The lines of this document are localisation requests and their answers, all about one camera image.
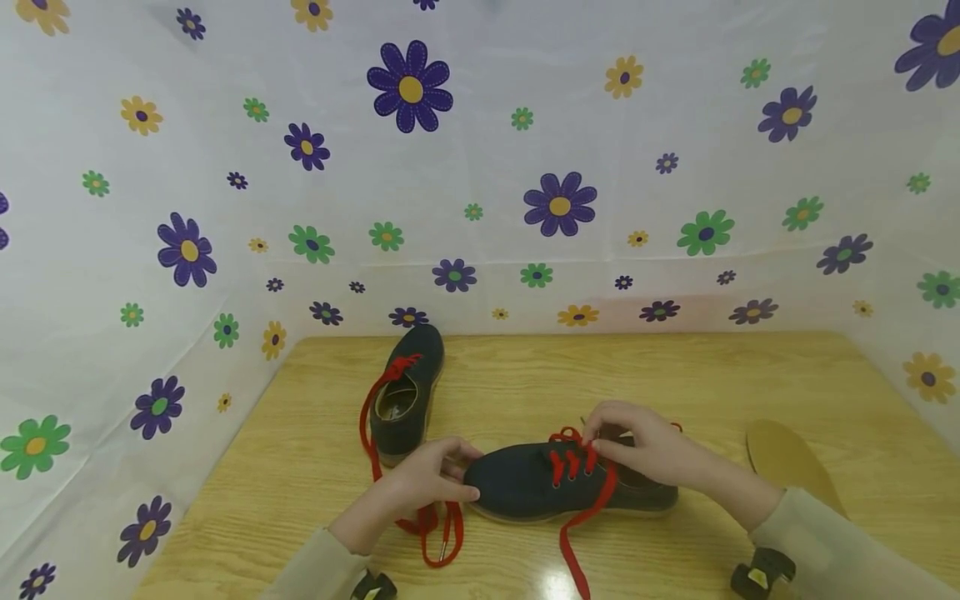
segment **yellow flower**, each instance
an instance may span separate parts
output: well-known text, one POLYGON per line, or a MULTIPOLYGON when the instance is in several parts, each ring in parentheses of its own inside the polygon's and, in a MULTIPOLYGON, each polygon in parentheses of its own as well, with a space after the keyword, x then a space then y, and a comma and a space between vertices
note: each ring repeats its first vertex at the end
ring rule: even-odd
POLYGON ((577 308, 576 304, 570 304, 566 311, 557 313, 557 323, 566 324, 567 327, 574 325, 586 327, 587 323, 596 321, 599 314, 600 311, 592 310, 589 304, 584 304, 580 308, 577 308))
POLYGON ((263 346, 260 347, 260 351, 267 360, 274 360, 287 345, 286 339, 287 330, 283 328, 280 321, 270 321, 269 326, 263 330, 263 346))
POLYGON ((647 237, 646 231, 634 231, 627 236, 627 243, 633 246, 634 248, 639 248, 649 241, 650 238, 647 237))
POLYGON ((326 31, 327 21, 333 18, 333 11, 326 5, 327 0, 290 0, 290 6, 296 13, 298 23, 306 23, 306 28, 316 32, 317 28, 326 31))
POLYGON ((63 0, 17 0, 16 13, 20 18, 40 26, 43 33, 48 36, 57 34, 54 29, 59 29, 62 34, 70 33, 70 28, 66 26, 65 16, 70 16, 70 9, 67 8, 63 0))
POLYGON ((616 60, 616 67, 607 69, 608 81, 603 88, 609 91, 614 99, 621 95, 624 98, 630 98, 634 89, 640 87, 640 84, 643 83, 640 78, 642 72, 643 65, 636 64, 635 56, 630 55, 626 59, 620 57, 616 60))
POLYGON ((139 96, 133 96, 130 100, 121 100, 120 104, 123 105, 120 116, 127 119, 130 131, 140 132, 140 135, 160 131, 157 123, 163 122, 163 115, 156 111, 154 103, 144 102, 139 96))
POLYGON ((920 397, 930 402, 937 400, 947 403, 947 398, 957 393, 950 380, 956 371, 949 365, 943 365, 940 354, 936 352, 924 356, 922 352, 913 355, 913 362, 903 363, 903 370, 909 375, 906 385, 920 392, 920 397))
POLYGON ((853 312, 860 315, 861 317, 873 317, 874 308, 870 305, 869 302, 864 300, 857 300, 853 303, 853 312))

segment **shoe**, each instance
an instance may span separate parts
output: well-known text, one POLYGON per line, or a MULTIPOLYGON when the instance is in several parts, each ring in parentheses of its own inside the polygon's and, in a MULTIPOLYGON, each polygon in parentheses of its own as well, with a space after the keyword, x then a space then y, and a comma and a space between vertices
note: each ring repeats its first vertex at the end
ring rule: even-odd
MULTIPOLYGON (((616 441, 634 444, 629 436, 616 441)), ((678 498, 674 486, 601 461, 573 427, 551 435, 546 443, 511 445, 487 454, 469 466, 464 483, 480 490, 480 499, 470 507, 493 520, 529 523, 575 513, 561 528, 560 549, 585 600, 590 598, 589 586, 568 530, 600 511, 664 516, 678 498)))

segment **purple flower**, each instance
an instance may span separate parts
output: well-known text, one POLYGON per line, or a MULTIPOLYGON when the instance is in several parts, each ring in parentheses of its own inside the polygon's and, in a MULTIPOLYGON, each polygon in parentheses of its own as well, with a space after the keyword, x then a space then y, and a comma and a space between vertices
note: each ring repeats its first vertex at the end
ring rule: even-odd
POLYGON ((172 508, 160 496, 154 496, 150 506, 141 504, 136 510, 136 523, 127 525, 120 532, 120 541, 126 543, 117 552, 117 562, 127 561, 127 566, 134 568, 140 562, 141 555, 153 554, 157 539, 170 533, 170 520, 167 517, 172 508))
POLYGON ((447 292, 452 293, 457 290, 466 292, 470 285, 477 282, 477 278, 473 276, 474 273, 476 269, 468 267, 463 258, 457 258, 452 264, 449 260, 443 259, 439 267, 433 268, 433 274, 437 276, 433 282, 437 285, 445 285, 447 292))
POLYGON ((937 87, 953 85, 960 76, 960 0, 949 0, 944 16, 928 14, 917 21, 910 38, 919 43, 904 52, 894 63, 894 71, 913 75, 906 82, 907 91, 917 91, 933 76, 937 87))
POLYGON ((780 308, 780 305, 773 304, 773 299, 771 298, 763 302, 750 300, 746 306, 737 306, 734 308, 733 314, 730 315, 730 320, 736 321, 738 325, 743 325, 744 323, 756 325, 760 322, 760 319, 770 319, 773 317, 774 311, 778 308, 780 308))
POLYGON ((183 412, 180 400, 186 391, 177 383, 175 375, 171 375, 166 383, 162 377, 154 379, 150 393, 138 397, 133 404, 140 412, 130 419, 130 429, 136 431, 142 427, 144 440, 152 440, 158 429, 160 433, 170 431, 173 426, 170 419, 176 419, 183 412))
MULTIPOLYGON (((424 0, 424 5, 433 0, 424 0)), ((437 86, 450 77, 450 67, 442 60, 426 63, 426 44, 415 39, 407 46, 404 60, 400 49, 394 44, 380 46, 380 58, 387 66, 378 66, 367 71, 367 83, 383 93, 373 101, 373 109, 381 117, 396 112, 396 128, 404 133, 414 130, 416 121, 427 132, 440 126, 434 110, 447 112, 453 108, 453 96, 437 86)))
POLYGON ((193 219, 187 219, 186 225, 177 212, 170 213, 170 228, 165 223, 156 228, 156 234, 167 245, 156 253, 156 259, 163 267, 177 267, 174 270, 174 283, 184 287, 193 276, 197 287, 206 286, 206 274, 217 272, 217 263, 210 257, 213 247, 210 241, 200 236, 200 227, 193 219))
POLYGON ((406 310, 398 306, 388 317, 394 320, 394 325, 402 325, 407 329, 424 323, 430 323, 430 320, 426 318, 426 313, 422 310, 418 311, 413 306, 408 307, 406 310))
POLYGON ((283 141, 291 148, 290 158, 302 162, 307 171, 313 171, 314 167, 322 171, 324 161, 330 158, 330 151, 323 148, 324 135, 310 132, 310 126, 306 123, 301 123, 300 127, 291 123, 287 127, 290 134, 284 135, 283 141))
POLYGON ((680 305, 674 304, 672 300, 666 302, 657 300, 650 306, 644 306, 640 309, 640 318, 646 319, 647 323, 666 321, 667 317, 676 317, 679 310, 680 305))
POLYGON ((340 315, 340 309, 330 306, 330 302, 324 302, 323 304, 314 302, 313 306, 310 307, 310 312, 313 313, 314 319, 324 325, 340 325, 340 322, 344 319, 340 315))
POLYGON ((817 104, 817 97, 813 95, 813 85, 797 96, 796 87, 787 87, 780 93, 779 102, 768 102, 763 107, 763 114, 767 118, 756 126, 758 132, 770 132, 770 141, 777 143, 786 136, 793 141, 801 127, 806 127, 813 120, 810 110, 817 104))
POLYGON ((20 583, 20 600, 34 600, 36 596, 47 590, 47 586, 53 583, 57 576, 54 571, 57 567, 50 563, 44 563, 37 568, 30 570, 30 577, 20 583))
POLYGON ((873 246, 873 242, 867 241, 866 233, 857 235, 856 239, 845 235, 840 238, 839 244, 824 250, 824 257, 817 263, 817 268, 823 269, 824 275, 830 275, 834 271, 846 273, 851 265, 858 265, 866 260, 864 252, 873 246))
POLYGON ((673 154, 672 152, 668 155, 663 155, 663 158, 657 159, 657 170, 660 171, 661 175, 664 173, 673 173, 673 170, 677 168, 678 162, 679 159, 677 158, 677 155, 673 154))
POLYGON ((540 233, 545 237, 556 233, 557 227, 567 237, 576 235, 577 221, 589 223, 596 216, 585 204, 596 200, 597 190, 590 186, 580 189, 580 179, 576 171, 566 175, 563 185, 553 173, 541 177, 540 189, 543 191, 532 189, 523 195, 524 203, 534 207, 523 215, 523 221, 527 225, 543 221, 540 233))
POLYGON ((206 27, 200 21, 200 16, 190 9, 177 9, 177 22, 181 24, 183 32, 194 39, 204 38, 206 27))

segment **fabric wall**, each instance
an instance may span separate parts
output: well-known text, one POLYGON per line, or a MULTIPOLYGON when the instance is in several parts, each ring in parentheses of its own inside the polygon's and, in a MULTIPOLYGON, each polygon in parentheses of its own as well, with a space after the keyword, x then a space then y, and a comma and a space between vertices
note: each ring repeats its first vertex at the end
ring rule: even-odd
POLYGON ((0 594, 127 596, 306 336, 842 331, 960 450, 960 0, 11 0, 0 51, 0 594))

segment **right hand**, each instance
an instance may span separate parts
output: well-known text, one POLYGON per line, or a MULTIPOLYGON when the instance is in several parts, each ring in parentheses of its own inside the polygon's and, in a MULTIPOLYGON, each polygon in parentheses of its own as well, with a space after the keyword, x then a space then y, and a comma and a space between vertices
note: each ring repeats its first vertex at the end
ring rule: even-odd
POLYGON ((653 410, 619 400, 597 404, 583 437, 600 456, 667 486, 698 489, 717 458, 653 410), (624 431, 634 434, 633 447, 611 441, 624 431))

